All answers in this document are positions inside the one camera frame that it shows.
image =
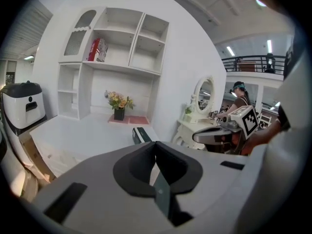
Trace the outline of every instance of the red book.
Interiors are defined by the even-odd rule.
[[[90,61],[94,61],[94,57],[96,56],[96,52],[97,52],[98,45],[99,45],[99,40],[100,38],[97,38],[92,43],[91,50],[90,50],[89,57],[88,57],[88,60]]]

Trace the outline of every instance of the window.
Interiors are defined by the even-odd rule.
[[[15,72],[6,72],[5,85],[14,83],[14,80],[15,80]]]

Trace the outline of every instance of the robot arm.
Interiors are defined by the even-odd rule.
[[[205,144],[208,151],[240,154],[246,140],[257,130],[258,121],[253,106],[242,106],[222,119],[221,125],[202,129],[193,134],[193,140]],[[232,135],[239,134],[233,146]]]

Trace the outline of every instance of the ceiling light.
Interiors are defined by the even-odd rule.
[[[226,47],[226,48],[228,49],[228,51],[230,52],[232,56],[235,56],[233,50],[230,47]]]
[[[24,58],[24,60],[29,60],[29,59],[31,59],[31,58],[34,58],[34,56],[26,57],[26,58]]]
[[[267,44],[268,44],[268,52],[272,53],[272,43],[271,43],[271,40],[268,40]]]
[[[255,0],[257,4],[259,4],[262,7],[267,7],[263,2],[261,2],[260,0]]]

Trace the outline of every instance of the wall cabinet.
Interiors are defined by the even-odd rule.
[[[135,115],[151,120],[168,29],[168,22],[140,11],[108,7],[84,9],[73,23],[59,59],[58,114],[82,119],[91,113],[92,106],[105,107],[100,101],[105,89],[120,92],[117,90],[120,88],[136,97]],[[92,43],[98,38],[104,39],[108,46],[105,62],[88,61]],[[101,87],[101,83],[93,83],[95,75],[101,77]],[[115,87],[117,83],[115,90],[109,86],[110,76]],[[140,88],[148,94],[140,96]]]

